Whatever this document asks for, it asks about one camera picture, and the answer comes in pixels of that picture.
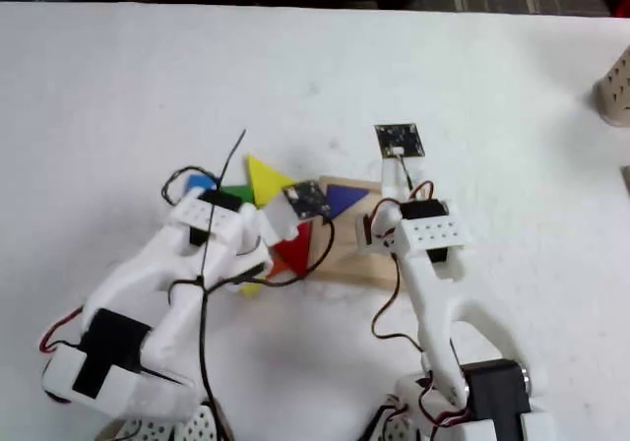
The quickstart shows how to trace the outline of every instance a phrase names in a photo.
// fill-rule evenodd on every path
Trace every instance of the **green triangle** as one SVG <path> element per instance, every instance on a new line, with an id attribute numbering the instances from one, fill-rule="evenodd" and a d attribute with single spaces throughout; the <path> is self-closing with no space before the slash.
<path id="1" fill-rule="evenodd" d="M 254 190 L 249 185 L 227 185 L 221 190 L 231 195 L 236 195 L 243 202 L 254 203 Z"/>

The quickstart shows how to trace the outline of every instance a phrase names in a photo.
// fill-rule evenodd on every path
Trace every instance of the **black wire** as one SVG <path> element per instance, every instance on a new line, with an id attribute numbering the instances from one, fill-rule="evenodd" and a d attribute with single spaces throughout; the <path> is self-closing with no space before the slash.
<path id="1" fill-rule="evenodd" d="M 240 133 L 240 136 L 236 140 L 236 143 L 234 143 L 234 146 L 232 147 L 231 151 L 227 155 L 227 159 L 225 160 L 225 163 L 223 164 L 223 170 L 220 172 L 219 180 L 217 180 L 217 191 L 221 189 L 223 179 L 225 178 L 225 173 L 227 172 L 227 166 L 229 165 L 229 162 L 231 161 L 232 156 L 234 156 L 234 153 L 238 149 L 238 146 L 240 145 L 240 142 L 243 140 L 243 137 L 245 136 L 246 132 L 247 130 L 243 129 L 243 131 Z M 210 242 L 210 236 L 211 236 L 210 231 L 213 228 L 214 215 L 215 215 L 215 204 L 213 203 L 212 207 L 210 208 L 210 219 L 208 220 L 208 239 L 206 239 L 206 244 L 204 246 L 204 257 L 202 258 L 201 270 L 199 271 L 200 276 L 204 274 L 204 269 L 206 268 L 206 257 L 208 256 L 208 243 Z"/>
<path id="2" fill-rule="evenodd" d="M 243 137 L 245 136 L 245 132 L 246 130 L 243 130 L 240 133 L 240 136 L 236 140 L 236 143 L 234 144 L 231 151 L 227 155 L 227 159 L 225 160 L 225 163 L 223 164 L 223 169 L 220 173 L 220 177 L 216 181 L 217 191 L 221 189 L 221 184 L 223 182 L 223 179 L 225 178 L 225 173 L 227 171 L 227 166 L 229 165 L 229 162 L 231 161 L 232 156 L 236 152 L 236 149 L 238 149 L 238 146 L 243 140 Z M 218 286 L 214 285 L 212 291 L 205 290 L 205 280 L 204 280 L 204 270 L 206 268 L 206 258 L 208 256 L 208 247 L 209 247 L 210 239 L 212 236 L 214 215 L 215 215 L 215 204 L 213 203 L 212 207 L 210 208 L 210 218 L 208 219 L 208 238 L 206 239 L 206 243 L 204 245 L 204 256 L 201 261 L 201 269 L 199 270 L 199 276 L 197 276 L 197 282 L 204 289 L 204 293 L 203 293 L 203 297 L 201 301 L 201 313 L 200 313 L 200 318 L 199 318 L 200 320 L 200 323 L 199 323 L 199 365 L 201 369 L 201 380 L 204 385 L 204 389 L 206 389 L 206 394 L 208 395 L 208 406 L 210 408 L 210 411 L 213 414 L 213 419 L 215 420 L 215 427 L 217 428 L 217 439 L 218 441 L 221 441 L 221 440 L 228 440 L 229 437 L 227 435 L 225 427 L 223 426 L 221 422 L 221 417 L 219 416 L 219 410 L 217 409 L 217 404 L 215 403 L 215 396 L 210 386 L 210 380 L 208 379 L 208 367 L 206 366 L 206 315 L 207 315 L 207 306 L 208 306 L 207 303 L 208 303 L 208 297 L 210 296 L 212 291 L 215 291 L 217 288 L 219 288 Z"/>
<path id="3" fill-rule="evenodd" d="M 335 225 L 330 220 L 327 220 L 326 224 L 331 229 L 328 245 L 326 246 L 326 249 L 324 250 L 322 255 L 319 257 L 319 259 L 317 259 L 317 261 L 315 261 L 310 267 L 308 267 L 306 271 L 304 272 L 304 274 L 302 274 L 301 276 L 294 277 L 284 282 L 274 283 L 274 282 L 269 282 L 263 279 L 252 278 L 245 273 L 240 276 L 235 276 L 229 279 L 218 281 L 217 283 L 213 284 L 210 288 L 204 290 L 204 294 L 203 294 L 202 302 L 201 302 L 201 316 L 200 316 L 200 322 L 199 322 L 199 362 L 200 362 L 200 368 L 201 368 L 202 383 L 204 384 L 204 389 L 206 389 L 206 393 L 208 395 L 208 406 L 213 414 L 215 425 L 217 426 L 217 438 L 219 441 L 223 439 L 228 440 L 229 437 L 227 435 L 225 428 L 221 424 L 221 418 L 219 417 L 219 410 L 217 408 L 217 404 L 215 403 L 215 397 L 214 397 L 212 387 L 210 386 L 210 381 L 208 378 L 208 368 L 206 366 L 206 321 L 207 321 L 207 314 L 208 314 L 208 298 L 213 292 L 217 291 L 219 288 L 227 284 L 242 284 L 244 282 L 251 282 L 254 284 L 280 287 L 280 286 L 287 286 L 290 284 L 294 284 L 295 282 L 305 279 L 309 274 L 311 274 L 315 269 L 317 269 L 321 265 L 322 262 L 324 262 L 324 259 L 326 259 L 326 256 L 328 256 L 328 254 L 331 251 L 331 248 L 333 247 L 333 242 L 335 241 Z M 190 283 L 191 282 L 186 282 L 186 281 L 175 281 L 175 283 L 173 284 L 190 284 Z M 194 281 L 192 284 L 199 284 L 199 280 Z"/>
<path id="4" fill-rule="evenodd" d="M 187 165 L 183 168 L 180 168 L 178 170 L 175 170 L 172 175 L 170 177 L 168 177 L 168 179 L 164 182 L 164 184 L 161 187 L 161 197 L 166 201 L 166 203 L 168 205 L 170 205 L 171 207 L 174 207 L 177 203 L 173 202 L 173 200 L 170 198 L 170 195 L 168 195 L 168 188 L 170 187 L 170 185 L 177 180 L 177 178 L 179 178 L 181 176 L 182 173 L 185 172 L 190 172 L 190 171 L 196 171 L 196 172 L 200 172 L 203 173 L 204 175 L 206 175 L 208 178 L 210 178 L 213 182 L 217 183 L 217 176 L 214 175 L 212 172 L 208 172 L 205 168 L 200 167 L 199 165 Z"/>
<path id="5" fill-rule="evenodd" d="M 398 293 L 401 289 L 401 268 L 398 262 L 398 258 L 396 257 L 396 254 L 392 254 L 392 259 L 394 260 L 394 263 L 396 264 L 396 286 L 394 287 L 394 293 L 392 293 L 392 296 L 390 296 L 390 298 L 385 302 L 385 304 L 376 312 L 376 314 L 374 315 L 374 318 L 372 318 L 372 325 L 371 325 L 372 335 L 374 335 L 374 337 L 378 338 L 379 340 L 392 340 L 394 338 L 404 338 L 407 341 L 409 341 L 413 345 L 413 347 L 415 347 L 417 350 L 422 352 L 422 347 L 416 341 L 414 341 L 409 335 L 406 335 L 405 333 L 389 333 L 386 335 L 381 335 L 381 334 L 376 333 L 376 322 L 381 317 L 381 315 L 383 315 L 383 313 L 385 313 L 385 311 L 390 306 L 392 306 L 392 304 L 398 297 Z"/>
<path id="6" fill-rule="evenodd" d="M 405 160 L 403 159 L 403 156 L 398 156 L 398 160 L 401 162 L 401 165 L 403 166 L 403 171 L 405 172 L 405 179 L 407 180 L 407 186 L 409 188 L 409 191 L 412 191 L 413 182 L 411 181 L 410 173 L 407 171 L 407 166 L 405 165 Z"/>

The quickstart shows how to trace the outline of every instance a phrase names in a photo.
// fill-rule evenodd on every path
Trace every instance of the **red triangle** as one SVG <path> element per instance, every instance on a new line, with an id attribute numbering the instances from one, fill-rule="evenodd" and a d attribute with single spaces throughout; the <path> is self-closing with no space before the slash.
<path id="1" fill-rule="evenodd" d="M 274 250 L 297 276 L 301 276 L 308 267 L 308 244 L 311 237 L 311 223 L 303 222 L 297 227 L 297 232 L 295 239 L 279 242 L 274 246 Z"/>
<path id="2" fill-rule="evenodd" d="M 272 267 L 272 269 L 267 274 L 267 279 L 270 279 L 271 277 L 276 276 L 281 272 L 289 270 L 288 265 L 283 260 L 283 258 L 276 255 L 275 252 L 272 252 L 272 258 L 274 259 L 274 267 Z"/>

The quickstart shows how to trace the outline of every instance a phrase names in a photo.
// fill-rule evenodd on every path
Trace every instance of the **perforated white plastic part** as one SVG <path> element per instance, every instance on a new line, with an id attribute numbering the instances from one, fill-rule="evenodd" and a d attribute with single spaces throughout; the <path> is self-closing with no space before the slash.
<path id="1" fill-rule="evenodd" d="M 471 238 L 457 216 L 401 220 L 396 234 L 406 250 L 425 251 L 442 247 L 463 246 Z"/>
<path id="2" fill-rule="evenodd" d="M 141 423 L 140 430 L 131 438 L 127 438 L 127 436 L 136 432 L 138 423 Z M 173 423 L 133 418 L 125 421 L 125 424 L 122 425 L 114 439 L 124 438 L 125 441 L 168 441 L 174 428 L 175 425 Z"/>
<path id="3" fill-rule="evenodd" d="M 377 437 L 378 441 L 414 441 L 415 431 L 410 429 L 410 421 L 403 414 L 392 418 L 385 425 L 385 439 L 383 439 L 381 435 L 382 432 L 381 430 Z"/>
<path id="4" fill-rule="evenodd" d="M 193 194 L 187 194 L 181 202 L 173 209 L 170 217 L 173 220 L 182 222 L 197 229 L 208 229 L 208 220 L 212 205 L 199 200 Z M 240 223 L 240 216 L 237 212 L 215 207 L 213 216 L 213 232 L 220 233 L 222 227 L 233 227 Z"/>
<path id="5" fill-rule="evenodd" d="M 213 441 L 217 439 L 217 428 L 210 409 L 200 405 L 186 424 L 175 429 L 174 441 Z"/>

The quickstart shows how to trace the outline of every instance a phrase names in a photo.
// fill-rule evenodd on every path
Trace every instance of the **cable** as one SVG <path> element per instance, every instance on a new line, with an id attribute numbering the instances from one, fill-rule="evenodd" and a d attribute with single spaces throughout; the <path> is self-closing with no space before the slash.
<path id="1" fill-rule="evenodd" d="M 175 170 L 172 175 L 170 177 L 168 177 L 168 179 L 164 182 L 164 184 L 161 187 L 161 197 L 166 201 L 166 203 L 168 205 L 170 205 L 171 207 L 174 207 L 175 205 L 177 205 L 176 202 L 173 202 L 173 200 L 170 198 L 170 196 L 168 195 L 168 188 L 170 187 L 170 185 L 177 180 L 177 178 L 179 178 L 181 176 L 182 173 L 185 172 L 189 172 L 191 170 L 194 170 L 196 172 L 200 172 L 203 173 L 204 175 L 206 175 L 208 178 L 210 178 L 213 182 L 217 183 L 217 177 L 212 173 L 212 172 L 208 172 L 205 168 L 200 167 L 199 165 L 187 165 L 185 167 L 182 167 L 178 170 Z"/>
<path id="2" fill-rule="evenodd" d="M 401 289 L 401 268 L 398 262 L 398 258 L 396 257 L 396 254 L 392 254 L 392 260 L 396 264 L 396 286 L 394 287 L 394 293 L 392 293 L 392 296 L 390 296 L 389 300 L 385 302 L 385 304 L 381 307 L 381 309 L 376 312 L 376 314 L 374 315 L 374 318 L 372 318 L 372 325 L 371 325 L 372 335 L 374 335 L 374 337 L 378 338 L 379 340 L 391 340 L 394 338 L 404 338 L 407 341 L 409 341 L 413 345 L 413 347 L 415 347 L 418 351 L 422 352 L 422 347 L 416 341 L 414 341 L 413 338 L 410 337 L 409 335 L 406 335 L 404 333 L 390 333 L 387 335 L 380 335 L 376 333 L 376 322 L 381 317 L 381 315 L 383 315 L 383 313 L 385 313 L 385 311 L 390 306 L 392 306 L 392 304 L 398 297 L 398 293 Z"/>
<path id="3" fill-rule="evenodd" d="M 431 389 L 433 389 L 433 372 L 429 372 L 429 382 L 418 397 L 418 405 L 420 411 L 422 412 L 424 417 L 433 425 L 429 441 L 435 440 L 435 436 L 437 435 L 437 431 L 439 428 L 448 428 L 450 426 L 455 426 L 456 424 L 466 421 L 469 415 L 468 408 L 464 408 L 458 411 L 442 411 L 437 416 L 433 417 L 431 413 L 429 413 L 424 407 L 423 403 L 424 396 L 428 394 Z"/>
<path id="4" fill-rule="evenodd" d="M 120 437 L 108 438 L 105 441 L 127 441 L 128 439 L 135 438 L 136 435 L 142 429 L 142 420 L 141 419 L 137 419 L 136 421 L 138 421 L 138 426 L 136 426 L 136 429 L 134 429 L 133 432 L 131 432 L 129 434 L 125 434 L 124 436 L 120 436 Z"/>
<path id="5" fill-rule="evenodd" d="M 227 159 L 223 164 L 223 169 L 220 173 L 220 177 L 216 180 L 217 187 L 216 190 L 219 191 L 221 189 L 221 184 L 223 179 L 225 178 L 225 173 L 227 172 L 227 167 L 229 166 L 229 162 L 232 159 L 232 156 L 238 149 L 243 137 L 245 136 L 246 130 L 243 130 L 240 133 L 240 136 L 236 140 L 236 143 L 230 150 L 227 155 Z M 201 369 L 201 380 L 204 385 L 204 389 L 206 390 L 206 394 L 208 395 L 208 406 L 210 408 L 211 413 L 213 414 L 213 419 L 215 421 L 215 426 L 217 427 L 217 438 L 218 441 L 229 440 L 229 436 L 227 435 L 227 431 L 221 422 L 221 417 L 219 416 L 219 410 L 217 408 L 217 404 L 215 403 L 215 396 L 213 394 L 212 388 L 210 386 L 210 380 L 208 378 L 208 367 L 206 366 L 206 315 L 207 315 L 207 303 L 208 297 L 218 287 L 214 285 L 214 289 L 212 291 L 205 290 L 205 281 L 204 281 L 204 270 L 206 268 L 206 258 L 208 256 L 208 247 L 210 244 L 210 238 L 212 236 L 212 227 L 213 227 L 213 217 L 215 215 L 215 204 L 210 208 L 210 218 L 208 220 L 208 238 L 206 239 L 206 243 L 204 244 L 204 255 L 201 261 L 201 268 L 199 270 L 199 276 L 197 277 L 196 284 L 199 284 L 203 289 L 203 297 L 201 301 L 201 313 L 200 313 L 200 323 L 199 323 L 199 365 Z"/>
<path id="6" fill-rule="evenodd" d="M 395 205 L 400 206 L 401 202 L 399 202 L 398 200 L 396 200 L 395 198 L 390 198 L 390 197 L 385 197 L 385 198 L 381 198 L 378 203 L 376 205 L 374 205 L 374 208 L 372 209 L 372 213 L 370 213 L 370 216 L 368 217 L 368 221 L 370 224 L 370 229 L 372 227 L 372 224 L 374 223 L 374 219 L 376 218 L 376 212 L 378 212 L 378 209 L 381 207 L 381 205 L 383 205 L 384 203 L 394 203 Z"/>
<path id="7" fill-rule="evenodd" d="M 403 172 L 405 173 L 405 179 L 407 180 L 407 186 L 409 188 L 409 191 L 411 191 L 413 189 L 413 182 L 411 181 L 411 177 L 410 177 L 410 173 L 407 170 L 407 166 L 405 165 L 405 160 L 403 159 L 403 156 L 397 156 L 399 162 L 401 163 L 401 165 L 403 166 Z"/>
<path id="8" fill-rule="evenodd" d="M 236 281 L 230 280 L 230 279 L 228 279 L 228 281 L 235 282 L 236 284 L 242 284 L 243 282 L 251 282 L 253 284 L 262 284 L 264 286 L 270 286 L 274 288 L 278 288 L 282 286 L 289 286 L 291 284 L 295 284 L 296 282 L 303 281 L 310 274 L 312 274 L 322 264 L 322 262 L 324 262 L 328 254 L 331 252 L 331 249 L 333 248 L 333 243 L 335 242 L 335 225 L 333 224 L 331 220 L 326 220 L 324 224 L 327 224 L 329 228 L 331 229 L 331 233 L 328 238 L 328 244 L 326 245 L 326 249 L 324 249 L 324 252 L 322 253 L 321 256 L 319 256 L 317 261 L 315 261 L 308 268 L 306 268 L 306 270 L 304 271 L 302 275 L 295 276 L 283 282 L 271 282 L 266 279 L 256 279 L 256 278 L 246 277 L 246 276 Z"/>
<path id="9" fill-rule="evenodd" d="M 75 345 L 72 345 L 72 344 L 68 343 L 65 340 L 57 340 L 57 341 L 54 341 L 52 343 L 49 343 L 48 341 L 50 340 L 50 338 L 52 338 L 52 335 L 54 334 L 55 331 L 57 331 L 59 328 L 61 328 L 63 325 L 65 325 L 69 321 L 72 321 L 73 319 L 75 319 L 78 315 L 81 314 L 82 311 L 83 311 L 83 305 L 80 306 L 79 308 L 73 310 L 71 313 L 69 313 L 68 315 L 64 316 L 62 319 L 60 319 L 56 323 L 54 323 L 48 329 L 48 331 L 46 331 L 46 333 L 43 335 L 43 337 L 39 341 L 39 352 L 41 352 L 43 354 L 52 354 L 55 351 L 55 349 L 54 349 L 55 346 L 61 345 L 61 344 L 72 346 L 72 347 L 75 346 Z"/>
<path id="10" fill-rule="evenodd" d="M 221 189 L 221 185 L 223 184 L 223 179 L 225 178 L 225 173 L 227 172 L 227 166 L 229 165 L 229 162 L 232 160 L 232 156 L 234 156 L 234 153 L 236 152 L 236 150 L 238 149 L 238 146 L 240 145 L 241 141 L 243 140 L 243 138 L 245 137 L 245 133 L 247 132 L 246 129 L 243 129 L 243 131 L 240 133 L 240 136 L 238 136 L 238 139 L 236 140 L 236 143 L 234 143 L 234 146 L 232 146 L 231 151 L 229 152 L 229 154 L 227 155 L 227 159 L 225 160 L 225 163 L 223 164 L 223 170 L 220 172 L 220 176 L 219 176 L 219 180 L 217 180 L 217 191 L 219 191 Z M 208 243 L 210 242 L 210 231 L 213 228 L 213 216 L 215 215 L 215 204 L 213 203 L 213 205 L 210 208 L 210 219 L 208 220 L 208 239 L 206 240 L 206 244 L 204 246 L 204 257 L 202 258 L 201 261 L 201 270 L 199 271 L 199 275 L 202 276 L 204 274 L 204 269 L 206 268 L 206 257 L 208 256 Z"/>
<path id="11" fill-rule="evenodd" d="M 410 200 L 415 200 L 416 199 L 415 195 L 417 195 L 417 192 L 419 192 L 422 189 L 422 187 L 424 187 L 424 185 L 428 185 L 430 187 L 429 188 L 429 196 L 427 197 L 427 199 L 431 200 L 433 198 L 433 190 L 435 189 L 435 184 L 431 180 L 424 180 L 417 187 L 415 187 L 411 191 L 411 193 L 409 193 L 409 199 Z"/>

